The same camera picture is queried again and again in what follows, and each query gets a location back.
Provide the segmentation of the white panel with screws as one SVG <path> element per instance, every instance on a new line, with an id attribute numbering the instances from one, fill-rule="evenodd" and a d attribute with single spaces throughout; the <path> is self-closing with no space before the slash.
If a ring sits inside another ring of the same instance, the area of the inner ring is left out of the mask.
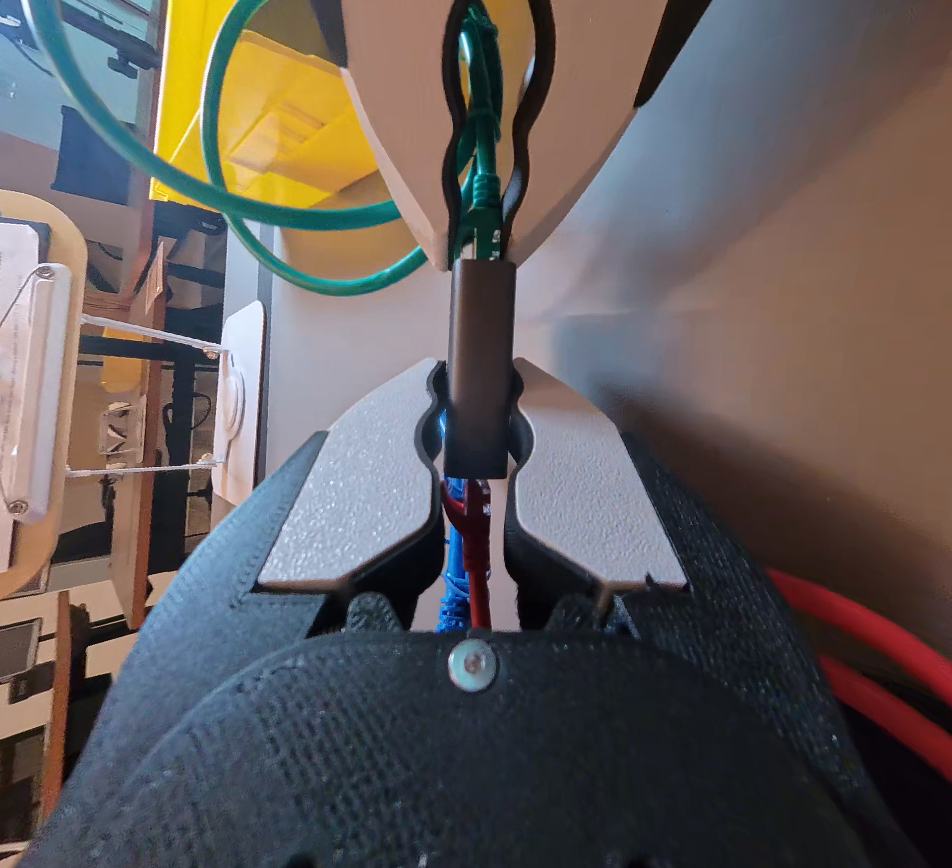
<path id="1" fill-rule="evenodd" d="M 16 527 L 50 509 L 72 275 L 50 227 L 1 220 L 1 570 Z"/>

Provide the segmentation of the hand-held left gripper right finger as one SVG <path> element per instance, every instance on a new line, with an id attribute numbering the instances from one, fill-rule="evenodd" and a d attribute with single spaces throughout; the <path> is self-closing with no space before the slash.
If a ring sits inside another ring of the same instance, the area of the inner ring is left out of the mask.
<path id="1" fill-rule="evenodd" d="M 506 566 L 546 597 L 612 597 L 687 583 L 622 435 L 588 399 L 513 363 Z"/>

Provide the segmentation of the dark grey ethernet adapter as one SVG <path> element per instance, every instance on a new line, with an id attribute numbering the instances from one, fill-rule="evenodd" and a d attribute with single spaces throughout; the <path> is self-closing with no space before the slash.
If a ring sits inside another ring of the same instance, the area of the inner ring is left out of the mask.
<path id="1" fill-rule="evenodd" d="M 506 477 L 515 299 L 512 262 L 456 260 L 446 365 L 449 477 L 488 481 Z"/>

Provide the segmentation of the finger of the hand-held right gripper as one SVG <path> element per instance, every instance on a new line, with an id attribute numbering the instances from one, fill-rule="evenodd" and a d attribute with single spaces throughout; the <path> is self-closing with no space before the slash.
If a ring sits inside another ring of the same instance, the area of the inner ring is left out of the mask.
<path id="1" fill-rule="evenodd" d="M 668 0 L 550 0 L 554 73 L 528 136 L 528 191 L 506 254 L 523 264 L 565 219 L 635 115 Z"/>
<path id="2" fill-rule="evenodd" d="M 466 118 L 457 48 L 468 0 L 340 0 L 344 82 L 384 183 L 432 266 L 451 265 L 456 143 Z"/>

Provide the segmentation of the yellow plastic bin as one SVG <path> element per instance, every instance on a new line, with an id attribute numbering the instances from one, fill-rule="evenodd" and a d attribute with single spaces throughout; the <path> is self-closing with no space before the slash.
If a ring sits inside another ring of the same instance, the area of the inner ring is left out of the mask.
<path id="1" fill-rule="evenodd" d="M 156 153 L 206 182 L 199 105 L 208 57 L 236 0 L 169 0 Z M 225 79 L 221 149 L 229 188 L 291 207 L 380 174 L 309 0 L 276 0 L 240 35 Z"/>

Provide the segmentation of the white mounting plate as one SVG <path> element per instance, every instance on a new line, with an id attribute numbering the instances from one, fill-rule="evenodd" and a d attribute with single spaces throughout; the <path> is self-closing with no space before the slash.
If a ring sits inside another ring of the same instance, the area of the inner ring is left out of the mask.
<path id="1" fill-rule="evenodd" d="M 256 486 L 266 311 L 255 301 L 224 321 L 215 402 L 212 493 L 232 506 Z"/>

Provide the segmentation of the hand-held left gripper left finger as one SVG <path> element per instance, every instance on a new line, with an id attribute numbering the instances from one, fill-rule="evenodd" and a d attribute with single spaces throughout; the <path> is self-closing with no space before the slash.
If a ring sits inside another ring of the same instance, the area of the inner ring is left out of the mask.
<path id="1" fill-rule="evenodd" d="M 355 591 L 400 554 L 435 543 L 435 564 L 400 564 L 419 595 L 443 565 L 439 419 L 446 364 L 423 359 L 334 422 L 259 573 L 276 592 Z"/>

